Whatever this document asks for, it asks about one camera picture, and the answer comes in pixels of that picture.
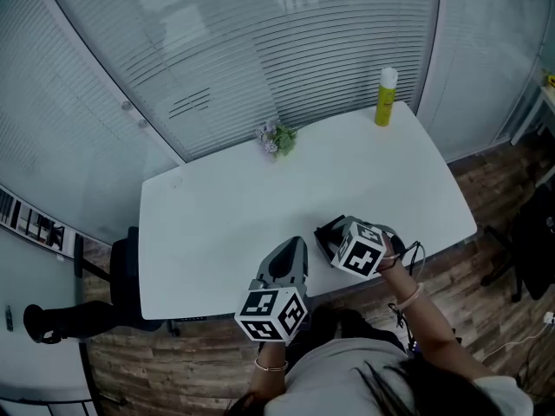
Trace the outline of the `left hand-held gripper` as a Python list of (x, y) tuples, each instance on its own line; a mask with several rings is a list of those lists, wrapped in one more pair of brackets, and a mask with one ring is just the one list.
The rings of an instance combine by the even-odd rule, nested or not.
[(295, 236), (259, 265), (258, 275), (241, 296), (236, 323), (252, 341), (291, 341), (308, 315), (307, 277), (308, 247)]

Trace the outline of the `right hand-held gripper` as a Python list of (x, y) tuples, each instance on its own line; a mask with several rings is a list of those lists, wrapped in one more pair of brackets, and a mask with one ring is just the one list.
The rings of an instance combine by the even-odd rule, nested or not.
[(393, 229), (354, 217), (340, 216), (330, 223), (325, 237), (326, 249), (335, 253), (331, 265), (369, 280), (377, 274), (384, 259), (394, 261), (406, 246)]

